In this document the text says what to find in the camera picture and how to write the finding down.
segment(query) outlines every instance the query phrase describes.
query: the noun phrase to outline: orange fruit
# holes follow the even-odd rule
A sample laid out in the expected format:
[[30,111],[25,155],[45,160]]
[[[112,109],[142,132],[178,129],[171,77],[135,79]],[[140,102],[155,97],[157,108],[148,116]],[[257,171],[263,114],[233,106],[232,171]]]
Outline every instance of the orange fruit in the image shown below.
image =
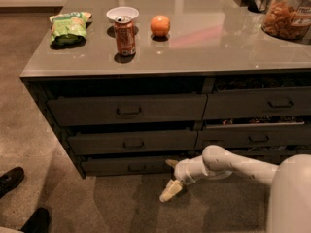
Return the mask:
[[168,31],[171,27],[169,18],[166,16],[155,16],[152,18],[150,23],[150,28],[154,35],[158,37],[163,37],[168,34]]

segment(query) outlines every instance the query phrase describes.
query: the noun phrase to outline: glass jar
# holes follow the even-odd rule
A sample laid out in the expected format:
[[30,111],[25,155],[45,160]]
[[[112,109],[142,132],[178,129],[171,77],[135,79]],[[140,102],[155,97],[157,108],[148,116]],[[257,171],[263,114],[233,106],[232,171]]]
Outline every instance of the glass jar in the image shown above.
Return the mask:
[[311,25],[311,0],[271,0],[262,23],[265,33],[286,40],[302,39]]

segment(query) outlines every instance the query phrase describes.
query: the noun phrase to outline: shoe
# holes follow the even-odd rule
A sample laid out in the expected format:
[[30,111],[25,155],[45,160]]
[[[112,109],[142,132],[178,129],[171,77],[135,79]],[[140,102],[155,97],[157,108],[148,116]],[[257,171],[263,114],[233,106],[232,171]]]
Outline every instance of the shoe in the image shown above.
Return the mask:
[[0,177],[0,198],[9,191],[18,187],[24,178],[24,172],[21,167],[16,167]]
[[49,211],[45,208],[38,208],[20,231],[24,233],[48,233],[50,221]]

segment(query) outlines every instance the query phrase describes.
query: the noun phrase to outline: floor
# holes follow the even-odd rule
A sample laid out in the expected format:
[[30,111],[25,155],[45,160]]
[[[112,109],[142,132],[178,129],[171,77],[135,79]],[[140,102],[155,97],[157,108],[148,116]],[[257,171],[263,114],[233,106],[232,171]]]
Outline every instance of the floor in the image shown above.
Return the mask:
[[167,203],[170,174],[82,179],[19,79],[51,13],[0,13],[0,176],[22,184],[0,199],[0,226],[19,229],[38,207],[50,232],[264,232],[268,195],[232,175],[199,181]]

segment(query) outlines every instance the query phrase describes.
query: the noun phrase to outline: green chip bag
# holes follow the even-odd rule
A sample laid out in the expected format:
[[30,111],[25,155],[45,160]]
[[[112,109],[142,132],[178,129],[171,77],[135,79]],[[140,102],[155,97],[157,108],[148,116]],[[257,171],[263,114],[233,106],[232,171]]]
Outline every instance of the green chip bag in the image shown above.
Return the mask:
[[88,12],[72,12],[50,17],[51,45],[72,45],[85,39],[86,23],[90,17],[91,13]]

